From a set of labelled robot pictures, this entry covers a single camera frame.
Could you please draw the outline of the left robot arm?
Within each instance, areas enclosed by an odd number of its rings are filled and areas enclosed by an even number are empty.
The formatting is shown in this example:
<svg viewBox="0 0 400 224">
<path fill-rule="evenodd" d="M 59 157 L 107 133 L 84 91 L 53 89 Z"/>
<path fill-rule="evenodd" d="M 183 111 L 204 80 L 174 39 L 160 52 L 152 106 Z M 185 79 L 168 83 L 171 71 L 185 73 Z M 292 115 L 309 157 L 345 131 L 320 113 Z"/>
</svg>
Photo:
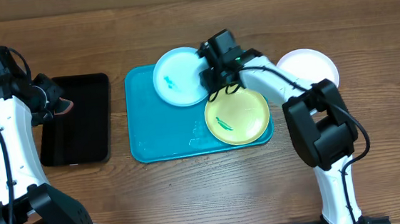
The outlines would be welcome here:
<svg viewBox="0 0 400 224">
<path fill-rule="evenodd" d="M 0 224 L 95 224 L 76 199 L 52 187 L 39 163 L 32 127 L 53 113 L 58 86 L 43 74 L 0 68 Z"/>
</svg>

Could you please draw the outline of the white plate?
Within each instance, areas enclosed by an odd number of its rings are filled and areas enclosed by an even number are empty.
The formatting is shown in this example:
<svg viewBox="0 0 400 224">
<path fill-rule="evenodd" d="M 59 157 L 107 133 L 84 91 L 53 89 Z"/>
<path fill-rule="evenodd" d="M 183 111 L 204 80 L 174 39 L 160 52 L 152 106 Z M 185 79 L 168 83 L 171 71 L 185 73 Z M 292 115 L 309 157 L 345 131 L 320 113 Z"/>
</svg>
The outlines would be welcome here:
<svg viewBox="0 0 400 224">
<path fill-rule="evenodd" d="M 339 87 L 339 72 L 334 62 L 322 52 L 314 49 L 296 49 L 285 54 L 277 66 L 299 78 L 319 83 L 329 79 Z"/>
</svg>

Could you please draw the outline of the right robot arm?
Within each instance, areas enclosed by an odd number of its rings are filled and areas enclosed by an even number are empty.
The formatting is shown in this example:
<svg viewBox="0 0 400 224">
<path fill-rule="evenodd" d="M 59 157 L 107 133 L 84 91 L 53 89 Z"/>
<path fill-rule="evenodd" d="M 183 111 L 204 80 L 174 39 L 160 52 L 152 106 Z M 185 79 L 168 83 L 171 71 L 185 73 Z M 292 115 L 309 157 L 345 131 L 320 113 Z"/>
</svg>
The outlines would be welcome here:
<svg viewBox="0 0 400 224">
<path fill-rule="evenodd" d="M 287 73 L 258 50 L 243 51 L 234 41 L 203 42 L 197 54 L 208 63 L 200 75 L 209 101 L 221 90 L 245 88 L 282 108 L 292 145 L 319 183 L 323 223 L 365 224 L 352 179 L 354 143 L 364 129 L 336 85 L 326 78 L 311 82 Z"/>
</svg>

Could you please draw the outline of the light blue plate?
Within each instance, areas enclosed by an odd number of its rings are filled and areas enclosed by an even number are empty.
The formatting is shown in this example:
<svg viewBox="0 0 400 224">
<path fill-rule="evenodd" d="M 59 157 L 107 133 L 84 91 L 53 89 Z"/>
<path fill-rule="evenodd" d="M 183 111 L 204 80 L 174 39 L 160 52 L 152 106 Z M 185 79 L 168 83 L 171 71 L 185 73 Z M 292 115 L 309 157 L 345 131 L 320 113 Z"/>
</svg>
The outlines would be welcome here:
<svg viewBox="0 0 400 224">
<path fill-rule="evenodd" d="M 186 107 L 208 97 L 200 83 L 200 73 L 208 69 L 206 58 L 197 55 L 197 49 L 178 47 L 166 52 L 153 70 L 153 86 L 164 102 Z"/>
</svg>

